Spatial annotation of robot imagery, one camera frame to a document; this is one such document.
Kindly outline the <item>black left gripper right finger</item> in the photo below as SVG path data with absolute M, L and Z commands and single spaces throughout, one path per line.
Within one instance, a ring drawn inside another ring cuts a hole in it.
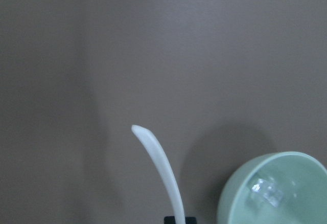
M 196 217 L 186 216 L 185 224 L 196 224 Z

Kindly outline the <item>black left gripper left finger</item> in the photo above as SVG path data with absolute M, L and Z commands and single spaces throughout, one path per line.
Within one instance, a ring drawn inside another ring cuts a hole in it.
M 176 224 L 175 216 L 165 216 L 163 224 Z

